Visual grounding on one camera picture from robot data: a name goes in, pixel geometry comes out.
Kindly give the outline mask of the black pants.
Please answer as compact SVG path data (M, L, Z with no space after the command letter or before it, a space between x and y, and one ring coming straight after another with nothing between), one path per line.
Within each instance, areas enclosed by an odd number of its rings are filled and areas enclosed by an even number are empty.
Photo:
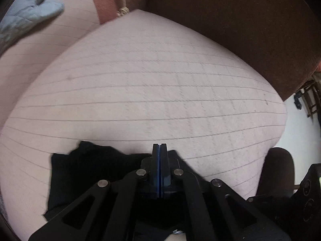
M267 223L223 182L206 181L174 150L123 154L82 141L51 157L46 225L32 240L263 240Z

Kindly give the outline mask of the grey quilted pillow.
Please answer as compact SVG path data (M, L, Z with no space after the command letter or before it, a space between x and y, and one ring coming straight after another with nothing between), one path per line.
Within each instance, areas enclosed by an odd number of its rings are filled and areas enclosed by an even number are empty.
M55 0L15 0L1 20L1 53L36 25L59 16L64 8Z

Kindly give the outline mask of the pink and rust bolster pillow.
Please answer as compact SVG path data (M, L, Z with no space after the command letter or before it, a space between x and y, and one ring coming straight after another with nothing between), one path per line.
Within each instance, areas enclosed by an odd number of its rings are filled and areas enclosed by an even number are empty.
M64 12L22 37L1 56L1 125L45 68L100 25L117 17L115 0L56 0Z

